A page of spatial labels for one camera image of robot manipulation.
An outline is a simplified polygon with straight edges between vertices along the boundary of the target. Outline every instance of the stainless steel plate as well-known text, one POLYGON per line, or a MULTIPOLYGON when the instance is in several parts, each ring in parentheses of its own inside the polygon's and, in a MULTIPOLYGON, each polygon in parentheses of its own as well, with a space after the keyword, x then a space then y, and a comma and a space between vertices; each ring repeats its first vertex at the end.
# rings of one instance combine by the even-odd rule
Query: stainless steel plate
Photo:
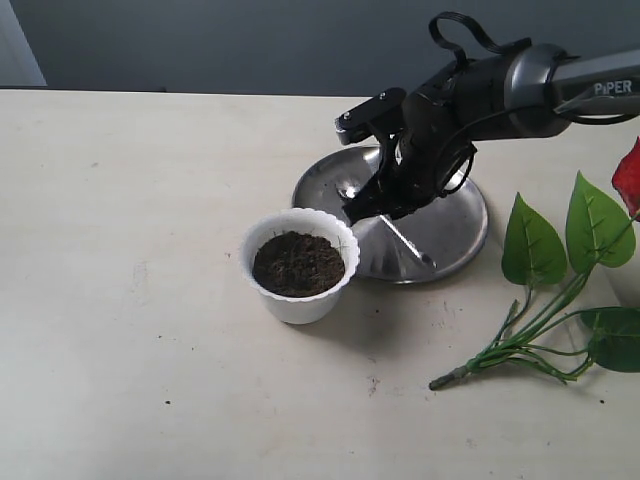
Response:
MULTIPOLYGON (((364 185, 377 170, 378 162, 377 146, 347 148, 323 158, 298 182, 293 206, 323 210, 348 224, 337 188, 347 184, 364 185)), ((458 173, 452 184, 457 184, 461 177, 458 173)), ((360 244, 357 276, 417 283, 451 275, 469 263, 484 246, 489 216, 480 190, 467 180, 457 193, 437 199, 393 223, 438 266, 434 268, 420 262, 380 218, 371 218, 352 227, 360 244)))

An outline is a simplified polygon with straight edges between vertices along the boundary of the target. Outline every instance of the white table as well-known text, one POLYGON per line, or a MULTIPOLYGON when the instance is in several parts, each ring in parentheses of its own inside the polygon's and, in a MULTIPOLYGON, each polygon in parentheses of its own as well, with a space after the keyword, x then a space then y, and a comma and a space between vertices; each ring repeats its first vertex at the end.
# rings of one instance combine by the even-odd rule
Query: white table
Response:
MULTIPOLYGON (((576 170, 613 192, 640 124, 480 144, 492 231, 463 273, 357 281, 288 327, 236 250, 340 148, 333 119, 357 102, 0 92, 1 478, 637 477, 633 375, 426 385, 520 294, 499 269, 516 190, 561 227, 576 170)), ((611 276, 627 300, 638 268, 611 276)), ((579 302, 616 303, 602 270, 579 302)))

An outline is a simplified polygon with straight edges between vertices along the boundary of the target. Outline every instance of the white plastic cup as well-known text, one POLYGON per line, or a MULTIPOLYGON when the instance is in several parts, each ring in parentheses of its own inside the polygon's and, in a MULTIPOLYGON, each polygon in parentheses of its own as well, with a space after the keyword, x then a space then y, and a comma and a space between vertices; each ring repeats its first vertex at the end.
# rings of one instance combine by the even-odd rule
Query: white plastic cup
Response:
POLYGON ((285 323, 303 325, 320 320, 338 302, 342 290, 356 273, 360 261, 358 240, 347 225, 334 215, 311 208, 292 208, 263 218, 246 233, 240 250, 242 271, 249 284, 260 292, 272 315, 285 323), (298 232, 321 236, 338 249, 345 265, 340 281, 329 290, 312 297, 284 297, 265 289, 253 277, 258 250, 276 235, 298 232))

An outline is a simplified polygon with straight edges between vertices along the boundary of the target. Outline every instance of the green leaf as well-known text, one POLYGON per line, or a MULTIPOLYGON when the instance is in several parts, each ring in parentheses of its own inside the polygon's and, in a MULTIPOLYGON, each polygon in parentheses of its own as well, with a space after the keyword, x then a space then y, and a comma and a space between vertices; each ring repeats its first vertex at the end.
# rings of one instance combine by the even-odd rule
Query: green leaf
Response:
POLYGON ((502 273, 511 283, 553 285, 567 272, 560 236, 518 193, 511 210, 502 254, 502 273))
POLYGON ((594 308, 581 314, 593 330, 589 353, 594 361, 616 372, 640 372, 640 308, 594 308))
POLYGON ((620 267, 636 249, 627 213, 580 172, 569 203, 566 237, 569 261, 577 273, 589 271, 596 263, 620 267))

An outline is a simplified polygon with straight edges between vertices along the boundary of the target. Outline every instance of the dark soil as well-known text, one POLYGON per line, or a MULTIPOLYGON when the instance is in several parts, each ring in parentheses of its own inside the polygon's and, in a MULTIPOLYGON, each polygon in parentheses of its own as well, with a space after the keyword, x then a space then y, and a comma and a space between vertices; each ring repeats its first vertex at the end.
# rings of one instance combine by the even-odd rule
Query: dark soil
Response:
POLYGON ((287 232, 258 250, 253 276, 264 288, 285 297, 311 297, 333 287, 344 276, 340 253, 329 240, 287 232))

